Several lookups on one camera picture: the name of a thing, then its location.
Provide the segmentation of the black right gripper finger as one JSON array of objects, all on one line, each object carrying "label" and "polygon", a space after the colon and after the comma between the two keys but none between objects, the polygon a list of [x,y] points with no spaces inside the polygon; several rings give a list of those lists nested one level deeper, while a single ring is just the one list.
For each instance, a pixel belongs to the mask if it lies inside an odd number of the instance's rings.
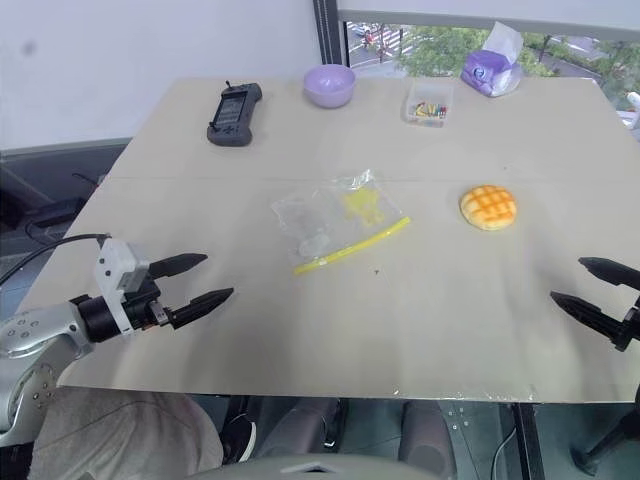
[{"label": "black right gripper finger", "polygon": [[615,346],[623,345],[623,323],[604,314],[599,307],[572,295],[552,291],[552,300],[579,323],[607,337]]},{"label": "black right gripper finger", "polygon": [[619,262],[600,257],[580,257],[578,262],[596,278],[615,286],[640,290],[640,272]]}]

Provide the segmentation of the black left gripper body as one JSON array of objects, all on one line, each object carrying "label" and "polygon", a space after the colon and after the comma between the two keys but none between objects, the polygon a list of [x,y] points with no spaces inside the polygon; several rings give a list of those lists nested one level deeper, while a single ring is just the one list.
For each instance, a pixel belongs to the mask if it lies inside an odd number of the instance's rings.
[{"label": "black left gripper body", "polygon": [[124,294],[122,306],[133,330],[145,330],[170,323],[172,313],[160,303],[160,296],[161,291],[149,274],[135,292]]}]

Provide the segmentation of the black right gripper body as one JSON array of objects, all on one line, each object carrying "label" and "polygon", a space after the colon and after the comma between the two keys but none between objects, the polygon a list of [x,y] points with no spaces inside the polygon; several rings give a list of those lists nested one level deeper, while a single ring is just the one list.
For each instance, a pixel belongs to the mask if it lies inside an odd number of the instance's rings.
[{"label": "black right gripper body", "polygon": [[628,310],[624,319],[616,325],[616,333],[612,339],[615,348],[624,352],[632,340],[639,340],[639,311],[640,297],[637,298],[635,304]]}]

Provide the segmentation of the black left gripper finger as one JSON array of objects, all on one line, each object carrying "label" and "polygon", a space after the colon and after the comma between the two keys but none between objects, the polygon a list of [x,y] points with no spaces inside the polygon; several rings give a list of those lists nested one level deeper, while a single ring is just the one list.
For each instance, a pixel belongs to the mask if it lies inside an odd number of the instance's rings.
[{"label": "black left gripper finger", "polygon": [[169,323],[175,330],[182,328],[211,313],[221,306],[233,293],[233,288],[214,290],[194,298],[187,305],[177,310],[169,309]]},{"label": "black left gripper finger", "polygon": [[184,253],[157,260],[149,264],[148,274],[153,279],[173,277],[189,271],[208,259],[206,254]]}]

